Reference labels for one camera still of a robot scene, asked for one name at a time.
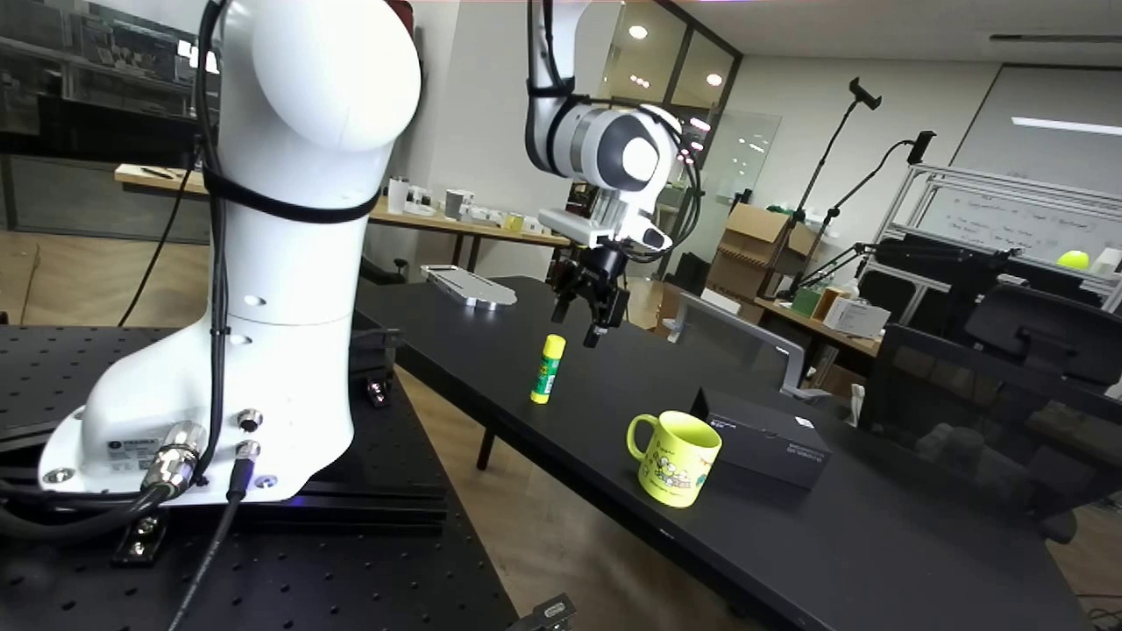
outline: floor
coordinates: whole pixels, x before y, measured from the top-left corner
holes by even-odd
[[[114,326],[144,271],[150,245],[107,239],[27,239],[0,232],[0,264],[27,258],[25,274],[0,274],[0,295],[25,295],[17,312],[35,326]],[[172,250],[137,310],[137,326],[183,326],[199,315],[207,250]],[[633,319],[651,326],[657,298],[635,285]],[[614,525],[603,513],[566,489],[510,444],[495,444],[486,473],[475,468],[481,423],[400,373],[400,384],[447,461],[515,611],[567,592],[574,629],[760,629],[734,616],[720,595],[651,548]],[[1122,518],[1107,509],[1081,513],[1081,535],[1053,548],[1072,592],[1093,611],[1122,611]]]

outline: yellow mug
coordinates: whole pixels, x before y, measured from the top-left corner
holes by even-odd
[[[647,450],[635,444],[635,426],[651,423]],[[638,461],[638,488],[669,509],[690,509],[704,475],[724,452],[724,433],[696,415],[664,410],[638,415],[628,423],[628,452]]]

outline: mug handle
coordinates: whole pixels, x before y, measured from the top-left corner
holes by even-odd
[[[638,415],[638,416],[633,416],[633,423],[628,423],[628,452],[633,452],[635,461],[647,459],[647,450],[635,444],[635,426],[638,426],[638,423],[651,423],[651,432],[659,432],[659,416],[657,416],[657,415]]]

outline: ceiling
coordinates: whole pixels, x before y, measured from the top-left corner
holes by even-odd
[[[1122,0],[676,0],[676,5],[748,57],[993,61],[993,62],[1122,65]],[[1053,41],[1026,41],[1026,40],[993,41],[993,35],[1044,35]]]

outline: yellow ball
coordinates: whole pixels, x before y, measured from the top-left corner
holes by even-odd
[[[1090,255],[1085,250],[1070,250],[1055,258],[1062,271],[1087,271]]]

